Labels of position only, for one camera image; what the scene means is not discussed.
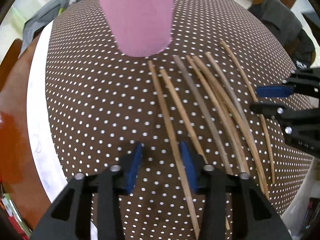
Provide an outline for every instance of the pink cup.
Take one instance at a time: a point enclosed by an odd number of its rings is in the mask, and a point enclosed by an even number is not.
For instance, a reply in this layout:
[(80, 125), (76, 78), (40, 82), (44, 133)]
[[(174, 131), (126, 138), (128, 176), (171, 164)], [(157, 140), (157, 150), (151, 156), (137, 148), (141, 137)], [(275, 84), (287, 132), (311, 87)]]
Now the pink cup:
[(147, 57), (171, 42), (173, 0), (99, 0), (119, 49)]

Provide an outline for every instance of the blue gripper pad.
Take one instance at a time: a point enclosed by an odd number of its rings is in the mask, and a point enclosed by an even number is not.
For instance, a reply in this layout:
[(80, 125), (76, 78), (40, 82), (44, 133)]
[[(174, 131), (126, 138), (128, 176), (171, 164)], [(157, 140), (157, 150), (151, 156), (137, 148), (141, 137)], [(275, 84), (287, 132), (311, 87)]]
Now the blue gripper pad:
[(257, 87), (256, 92), (261, 98), (287, 98), (293, 94), (293, 90), (284, 85)]
[(137, 174), (138, 174), (138, 170), (140, 168), (140, 164), (142, 161), (142, 144), (141, 143), (137, 144), (133, 154), (134, 154), (134, 156), (133, 156), (133, 159), (131, 162), (131, 166), (128, 169), (128, 171), (125, 172), (125, 174), (124, 174), (124, 176), (127, 178), (127, 184), (126, 184), (125, 188), (126, 188), (128, 194), (130, 194), (130, 192), (134, 188)]
[(180, 142), (180, 153), (183, 165), (185, 166), (189, 187), (196, 193), (198, 191), (196, 170), (192, 163), (188, 147), (184, 142)]

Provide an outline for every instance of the metal screw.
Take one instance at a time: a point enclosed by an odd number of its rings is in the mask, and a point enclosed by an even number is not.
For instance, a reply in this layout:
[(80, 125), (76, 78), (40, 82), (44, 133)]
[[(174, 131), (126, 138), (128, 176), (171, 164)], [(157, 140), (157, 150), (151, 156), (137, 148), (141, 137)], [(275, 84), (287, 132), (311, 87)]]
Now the metal screw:
[(292, 134), (292, 128), (290, 126), (287, 126), (284, 131), (287, 133), (287, 134)]
[(214, 167), (210, 164), (206, 164), (205, 166), (203, 166), (203, 169), (205, 171), (214, 171)]
[(281, 107), (279, 107), (279, 108), (277, 109), (277, 113), (278, 113), (278, 114), (283, 114), (283, 109), (282, 109)]
[(250, 175), (246, 172), (241, 172), (239, 176), (241, 179), (249, 179), (250, 178)]
[(110, 167), (110, 170), (111, 171), (119, 171), (119, 170), (121, 170), (121, 167), (120, 167), (120, 165), (112, 165)]
[(74, 178), (75, 178), (76, 180), (81, 180), (81, 179), (84, 178), (84, 174), (83, 174), (83, 173), (77, 173), (77, 174), (74, 176)]

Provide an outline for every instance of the wooden stick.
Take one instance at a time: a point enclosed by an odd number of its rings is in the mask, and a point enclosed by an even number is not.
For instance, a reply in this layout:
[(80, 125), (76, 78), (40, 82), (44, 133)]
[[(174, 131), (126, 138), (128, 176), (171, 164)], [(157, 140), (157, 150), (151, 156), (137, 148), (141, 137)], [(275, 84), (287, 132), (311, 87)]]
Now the wooden stick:
[(201, 94), (199, 93), (192, 78), (189, 76), (189, 73), (188, 73), (185, 65), (183, 64), (182, 60), (176, 55), (173, 56), (173, 59), (174, 59), (176, 65), (178, 66), (178, 68), (181, 70), (183, 78), (188, 83), (190, 90), (192, 91), (194, 97), (196, 98), (196, 100), (199, 104), (200, 110), (201, 110), (202, 114), (204, 115), (204, 119), (206, 120), (208, 127), (212, 133), (213, 139), (218, 147), (222, 162), (225, 166), (227, 173), (233, 174), (232, 169), (230, 167), (230, 162), (228, 160), (228, 155), (224, 149), (224, 146), (221, 141), (218, 129), (217, 129), (216, 125), (214, 124), (214, 122), (212, 121), (212, 117), (211, 117), (210, 112), (204, 102), (204, 99), (202, 98)]
[(265, 178), (265, 175), (264, 175), (264, 172), (263, 172), (263, 168), (262, 168), (262, 164), (261, 164), (261, 161), (260, 161), (260, 158), (259, 158), (257, 147), (255, 145), (252, 133), (250, 132), (250, 126), (249, 126), (248, 122), (245, 122), (245, 121), (247, 121), (247, 119), (246, 118), (245, 119), (241, 118), (239, 111), (232, 104), (229, 96), (224, 91), (223, 87), (220, 85), (220, 83), (215, 78), (215, 76), (207, 68), (207, 66), (198, 57), (193, 57), (193, 59), (197, 63), (197, 65), (200, 67), (201, 71), (207, 77), (210, 85), (212, 86), (212, 90), (216, 91), (217, 94), (219, 94), (219, 97), (223, 99), (223, 101), (226, 104), (226, 106), (228, 107), (229, 111), (232, 113), (233, 118), (238, 123), (239, 128), (240, 128), (242, 134), (244, 135), (244, 138), (246, 139), (246, 142), (247, 142), (247, 144), (248, 144), (248, 146), (250, 148), (252, 157), (254, 158), (254, 160), (256, 162), (257, 169), (259, 168), (259, 163), (260, 163), (260, 167), (261, 167), (261, 170), (262, 170), (262, 173), (259, 172), (259, 170), (258, 170), (258, 178), (259, 178), (259, 182), (260, 182), (260, 189), (266, 195), (266, 197), (269, 198), (268, 185), (267, 185), (267, 181), (266, 181), (266, 178)]
[(188, 205), (188, 209), (189, 209), (189, 213), (190, 213), (190, 218), (191, 218), (193, 230), (195, 232), (196, 239), (198, 239), (199, 233), (200, 233), (200, 228), (199, 228), (199, 224), (198, 224), (196, 210), (195, 210), (195, 206), (193, 204), (193, 198), (192, 198), (192, 195), (191, 195), (191, 191), (190, 191), (190, 187), (189, 187), (186, 171), (185, 171), (185, 169), (183, 167), (183, 162), (182, 162), (182, 159), (181, 159), (177, 138), (176, 138), (176, 135), (175, 135), (175, 132), (174, 132), (174, 129), (173, 129), (173, 125), (172, 125), (172, 123), (170, 121), (169, 110), (168, 110), (167, 104), (166, 104), (166, 102), (164, 100), (163, 92), (162, 92), (162, 89), (161, 89), (161, 86), (160, 86), (160, 82), (158, 80), (157, 73), (156, 73), (155, 67), (153, 65), (153, 62), (151, 60), (149, 60), (148, 61), (148, 65), (149, 65), (149, 69), (150, 69), (150, 71), (152, 73), (153, 85), (154, 85), (155, 90), (157, 92), (159, 106), (160, 106), (161, 112), (163, 114), (164, 125), (165, 125), (165, 128), (166, 128), (168, 136), (169, 136), (170, 145), (171, 145), (171, 148), (172, 148), (172, 155), (173, 155), (173, 158), (175, 160), (175, 163), (176, 163), (176, 166), (177, 166), (177, 169), (178, 169), (178, 173), (179, 173), (179, 176), (180, 176), (180, 180), (181, 180), (182, 189), (183, 189), (184, 195), (186, 197), (186, 201), (187, 201), (187, 205)]
[(196, 72), (198, 78), (200, 79), (200, 81), (201, 81), (205, 91), (207, 92), (212, 104), (217, 109), (218, 115), (222, 121), (224, 128), (226, 129), (229, 140), (231, 141), (233, 151), (236, 154), (240, 172), (246, 172), (246, 173), (250, 174), (250, 170), (248, 168), (247, 161), (245, 160), (245, 155), (244, 155), (244, 152), (241, 147), (241, 142), (240, 142), (238, 133), (237, 133), (236, 128), (234, 127), (234, 124), (229, 116), (229, 112), (225, 112), (226, 108), (225, 109), (222, 108), (222, 106), (220, 105), (219, 101), (217, 100), (215, 94), (212, 92), (209, 84), (204, 79), (203, 75), (198, 70), (197, 66), (195, 65), (193, 60), (190, 58), (190, 56), (187, 56), (186, 58), (187, 58), (189, 64), (194, 69), (194, 71)]
[(166, 86), (168, 87), (168, 90), (171, 94), (171, 97), (172, 97), (172, 99), (173, 99), (173, 101), (174, 101), (174, 103), (175, 103), (175, 105), (181, 115), (183, 123), (184, 123), (184, 125), (190, 135), (191, 141), (192, 141), (196, 151), (198, 152), (198, 154), (200, 154), (203, 157), (205, 163), (208, 164), (208, 160), (207, 160), (206, 156), (204, 155), (204, 152), (202, 150), (202, 147), (200, 145), (200, 142), (198, 140), (196, 132), (191, 125), (188, 114), (187, 114), (186, 110), (184, 109), (183, 104), (182, 104), (177, 92), (175, 91), (174, 86), (173, 86), (172, 82), (170, 81), (167, 72), (164, 69), (160, 69), (160, 73), (161, 73), (162, 78), (163, 78), (163, 80), (164, 80), (164, 82), (165, 82)]
[(212, 67), (214, 68), (214, 70), (218, 73), (222, 83), (225, 86), (225, 89), (228, 93), (228, 95), (231, 98), (231, 101), (233, 102), (234, 106), (236, 107), (236, 109), (238, 110), (241, 118), (244, 120), (244, 122), (248, 122), (247, 118), (245, 117), (245, 114), (243, 112), (242, 106), (240, 105), (236, 94), (234, 93), (228, 79), (226, 78), (226, 76), (224, 75), (224, 73), (222, 72), (221, 68), (219, 67), (219, 65), (216, 63), (216, 61), (214, 60), (214, 58), (212, 57), (211, 53), (206, 52), (205, 55), (207, 56), (208, 60), (210, 61)]
[[(233, 54), (233, 52), (231, 51), (231, 49), (228, 47), (228, 45), (224, 42), (221, 41), (221, 44), (223, 45), (223, 47), (225, 48), (225, 50), (228, 52), (229, 56), (231, 57), (232, 61), (234, 62), (234, 64), (236, 65), (236, 67), (238, 68), (238, 71), (240, 72), (240, 75), (242, 76), (245, 84), (247, 85), (247, 88), (251, 94), (251, 97), (253, 99), (254, 102), (258, 102), (257, 96), (250, 84), (250, 81), (247, 77), (247, 75), (245, 74), (244, 70), (242, 69), (240, 63), (238, 62), (237, 58), (235, 57), (235, 55)], [(271, 167), (271, 178), (272, 178), (272, 183), (275, 183), (275, 166), (273, 163), (273, 154), (272, 154), (272, 148), (271, 148), (271, 142), (270, 142), (270, 137), (269, 137), (269, 132), (268, 132), (268, 128), (267, 128), (267, 124), (266, 124), (266, 120), (264, 119), (262, 114), (259, 114), (260, 117), (260, 122), (262, 125), (262, 129), (264, 132), (264, 136), (266, 138), (266, 143), (267, 143), (267, 148), (268, 148), (268, 153), (269, 153), (269, 160), (270, 160), (270, 167)]]

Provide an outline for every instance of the wooden chair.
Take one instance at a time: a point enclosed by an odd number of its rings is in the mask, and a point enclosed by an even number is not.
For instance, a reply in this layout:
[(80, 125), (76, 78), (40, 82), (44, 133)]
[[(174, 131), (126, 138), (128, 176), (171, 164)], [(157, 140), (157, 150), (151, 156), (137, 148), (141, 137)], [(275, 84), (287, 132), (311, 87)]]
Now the wooden chair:
[(11, 44), (7, 54), (4, 56), (3, 61), (0, 64), (0, 92), (4, 86), (4, 83), (13, 68), (14, 64), (18, 60), (22, 46), (22, 40), (15, 39)]

